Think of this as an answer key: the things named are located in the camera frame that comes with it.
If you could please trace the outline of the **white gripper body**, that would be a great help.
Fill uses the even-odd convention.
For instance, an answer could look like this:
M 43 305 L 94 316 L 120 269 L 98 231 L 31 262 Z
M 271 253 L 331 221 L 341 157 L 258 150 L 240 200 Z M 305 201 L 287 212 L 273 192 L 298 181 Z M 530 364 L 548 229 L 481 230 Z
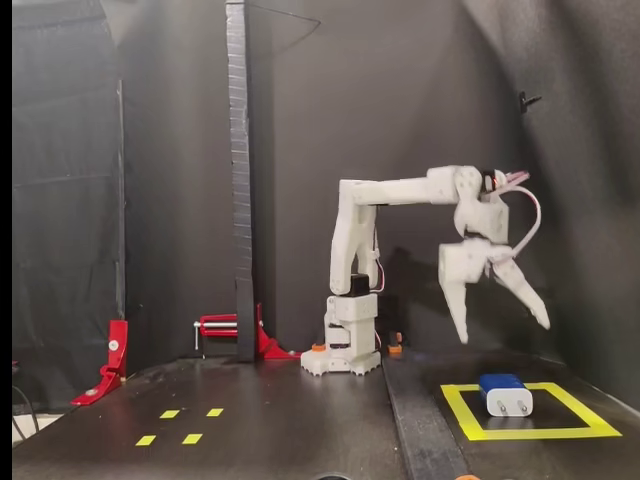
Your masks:
M 495 261 L 512 257 L 508 245 L 472 238 L 460 243 L 439 246 L 438 279 L 441 284 L 477 283 Z

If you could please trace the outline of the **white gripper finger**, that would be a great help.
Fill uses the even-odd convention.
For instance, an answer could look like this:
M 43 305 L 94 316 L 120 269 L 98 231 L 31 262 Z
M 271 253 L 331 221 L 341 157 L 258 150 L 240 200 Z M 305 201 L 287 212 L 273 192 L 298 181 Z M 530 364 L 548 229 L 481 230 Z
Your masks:
M 466 321 L 466 284 L 462 281 L 441 280 L 440 286 L 460 342 L 467 344 L 469 336 Z
M 523 272 L 513 259 L 493 263 L 495 276 L 501 284 L 527 307 L 544 329 L 550 329 L 550 320 L 544 301 L 526 280 Z

